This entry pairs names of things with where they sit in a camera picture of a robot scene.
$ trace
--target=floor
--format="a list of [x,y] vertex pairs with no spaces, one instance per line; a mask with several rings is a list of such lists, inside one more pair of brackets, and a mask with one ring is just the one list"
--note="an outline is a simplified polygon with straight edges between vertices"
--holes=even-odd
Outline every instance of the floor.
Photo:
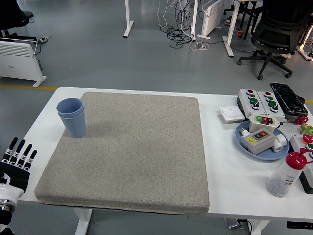
[[[123,0],[18,0],[18,3],[22,10],[34,13],[34,22],[10,32],[37,38],[51,36],[36,55],[47,79],[38,89],[31,89],[33,81],[0,79],[0,155],[15,136],[19,139],[25,136],[54,90],[62,86],[237,95],[239,89],[270,91],[270,82],[280,82],[304,97],[308,109],[313,111],[310,85],[313,62],[306,62],[296,52],[286,62],[293,70],[292,77],[285,78],[284,72],[268,65],[264,79],[257,80],[261,62],[244,61],[241,66],[237,65],[239,57],[250,56],[253,51],[250,35],[247,40],[233,38],[233,48],[250,52],[234,50],[233,58],[228,57],[220,42],[228,32],[224,21],[229,12],[222,16],[222,28],[210,33],[211,40],[201,39],[219,43],[210,45],[206,51],[192,51],[189,44],[178,49],[170,47],[167,35],[159,30],[158,1],[130,1],[131,19],[135,23],[127,39],[123,38],[126,29]],[[229,8],[231,3],[232,0],[225,0],[225,7]],[[166,1],[161,0],[162,25],[165,8]],[[174,8],[167,8],[165,18],[168,25],[177,27]],[[201,26],[202,20],[198,17],[196,34],[200,33]],[[68,235],[75,233],[77,221],[71,208],[18,204],[11,227],[16,235]],[[271,221],[262,235],[311,234],[309,232],[287,229],[285,221]],[[230,231],[224,227],[222,218],[206,216],[188,219],[187,216],[95,211],[87,234],[227,235],[247,234],[247,229]]]

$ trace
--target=blue tray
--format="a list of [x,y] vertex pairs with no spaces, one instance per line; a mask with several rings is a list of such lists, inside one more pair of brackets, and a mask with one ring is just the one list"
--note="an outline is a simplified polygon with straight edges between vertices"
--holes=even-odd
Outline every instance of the blue tray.
[[[237,126],[236,132],[235,132],[236,142],[243,149],[244,152],[246,152],[250,156],[253,156],[257,159],[267,160],[267,161],[273,161],[273,160],[277,160],[277,159],[280,159],[282,157],[287,156],[288,151],[289,151],[289,141],[287,141],[287,144],[284,146],[283,150],[280,152],[277,152],[277,153],[275,153],[272,150],[272,148],[268,148],[267,150],[264,150],[263,152],[256,154],[256,155],[253,153],[250,153],[248,150],[246,150],[243,143],[241,142],[241,134],[239,131],[241,128],[245,128],[246,130],[249,130],[249,124],[250,124],[250,121],[244,121],[244,122],[240,123],[239,126]],[[278,130],[277,128],[275,128],[273,134],[277,136],[277,135],[283,134],[283,133],[280,130]]]

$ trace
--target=robotic hand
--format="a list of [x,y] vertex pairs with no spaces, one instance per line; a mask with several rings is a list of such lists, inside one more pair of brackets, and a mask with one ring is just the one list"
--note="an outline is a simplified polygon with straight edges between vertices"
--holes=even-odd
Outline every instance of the robotic hand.
[[27,162],[25,161],[32,148],[32,145],[29,144],[19,159],[20,151],[25,144],[25,140],[22,140],[11,156],[17,141],[18,138],[15,137],[0,162],[0,235],[12,234],[7,225],[11,222],[12,213],[17,206],[18,199],[27,189],[28,170],[37,154],[37,151],[34,150]]

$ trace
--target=white bottle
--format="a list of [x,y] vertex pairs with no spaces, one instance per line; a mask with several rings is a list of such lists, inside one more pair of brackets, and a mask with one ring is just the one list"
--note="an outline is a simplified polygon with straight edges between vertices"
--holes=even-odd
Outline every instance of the white bottle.
[[305,156],[298,152],[291,152],[268,179],[267,190],[275,197],[285,197],[306,164]]

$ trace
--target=plastic cup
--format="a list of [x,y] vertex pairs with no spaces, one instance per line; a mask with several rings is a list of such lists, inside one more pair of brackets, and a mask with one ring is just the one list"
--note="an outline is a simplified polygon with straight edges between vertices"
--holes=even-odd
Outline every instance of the plastic cup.
[[78,98],[64,99],[57,105],[59,116],[63,118],[74,118],[80,115],[83,110],[84,105]]
[[245,32],[244,29],[242,29],[242,28],[237,28],[237,29],[236,29],[236,37],[237,37],[237,38],[242,38],[244,32]]
[[62,117],[60,116],[67,132],[72,138],[81,138],[86,134],[86,121],[84,109],[80,115],[76,117]]

